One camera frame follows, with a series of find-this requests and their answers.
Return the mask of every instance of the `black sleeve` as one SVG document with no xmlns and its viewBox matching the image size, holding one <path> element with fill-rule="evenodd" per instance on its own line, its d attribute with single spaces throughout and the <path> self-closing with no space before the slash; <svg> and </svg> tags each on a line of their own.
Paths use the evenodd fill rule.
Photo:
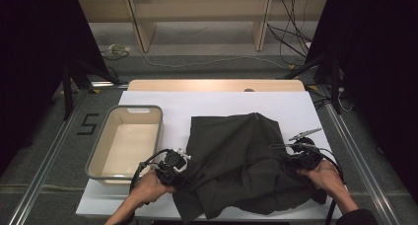
<svg viewBox="0 0 418 225">
<path fill-rule="evenodd" d="M 336 225 L 379 225 L 375 215 L 368 209 L 357 209 L 344 214 Z"/>
</svg>

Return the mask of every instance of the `beige storage bin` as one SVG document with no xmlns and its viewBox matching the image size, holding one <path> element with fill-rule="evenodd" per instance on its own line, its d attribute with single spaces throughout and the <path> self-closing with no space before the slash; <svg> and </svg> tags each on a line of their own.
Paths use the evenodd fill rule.
<svg viewBox="0 0 418 225">
<path fill-rule="evenodd" d="M 157 106 L 112 108 L 86 165 L 87 175 L 106 183 L 129 183 L 138 164 L 158 149 L 162 130 L 163 112 Z"/>
</svg>

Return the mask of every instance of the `white table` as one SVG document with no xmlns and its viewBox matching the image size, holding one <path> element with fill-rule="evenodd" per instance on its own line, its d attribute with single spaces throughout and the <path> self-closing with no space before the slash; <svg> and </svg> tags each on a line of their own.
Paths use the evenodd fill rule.
<svg viewBox="0 0 418 225">
<path fill-rule="evenodd" d="M 141 92 L 126 91 L 120 105 L 157 105 L 163 110 L 164 134 L 161 148 L 185 148 L 189 136 L 190 117 L 193 115 L 231 115 L 261 113 L 277 120 L 285 143 L 297 133 L 321 127 L 308 92 Z M 310 135 L 320 148 L 330 150 L 323 131 Z M 128 185 L 109 185 L 89 180 L 82 196 L 77 215 L 109 217 L 128 194 Z M 285 211 L 260 215 L 229 207 L 217 221 L 296 221 L 322 220 L 328 212 L 330 199 L 325 205 L 308 201 Z M 135 216 L 144 220 L 179 220 L 179 214 L 170 194 L 137 209 Z M 333 218 L 339 218 L 338 208 Z M 202 215 L 198 220 L 205 220 Z"/>
</svg>

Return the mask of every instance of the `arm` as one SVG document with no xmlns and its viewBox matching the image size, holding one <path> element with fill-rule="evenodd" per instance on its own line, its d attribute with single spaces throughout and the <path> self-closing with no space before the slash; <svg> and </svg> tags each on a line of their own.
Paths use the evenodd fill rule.
<svg viewBox="0 0 418 225">
<path fill-rule="evenodd" d="M 117 224 L 124 221 L 129 215 L 135 212 L 137 208 L 142 207 L 146 202 L 155 202 L 166 192 L 174 193 L 175 188 L 161 184 L 156 172 L 150 170 L 142 176 L 139 184 L 125 198 L 113 215 L 110 216 L 105 225 Z"/>
<path fill-rule="evenodd" d="M 343 214 L 359 209 L 330 162 L 323 160 L 315 169 L 300 169 L 298 174 L 307 176 L 317 188 L 325 190 L 335 200 Z"/>
</svg>

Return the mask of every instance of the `folded black fabric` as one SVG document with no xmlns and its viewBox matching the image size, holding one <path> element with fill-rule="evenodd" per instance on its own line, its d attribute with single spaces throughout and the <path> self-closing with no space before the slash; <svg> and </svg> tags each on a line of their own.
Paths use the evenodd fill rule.
<svg viewBox="0 0 418 225">
<path fill-rule="evenodd" d="M 183 222 L 203 213 L 215 218 L 229 206 L 269 214 L 316 196 L 312 183 L 285 162 L 286 149 L 271 144 L 283 144 L 279 124 L 260 113 L 194 116 L 187 183 L 174 194 Z"/>
</svg>

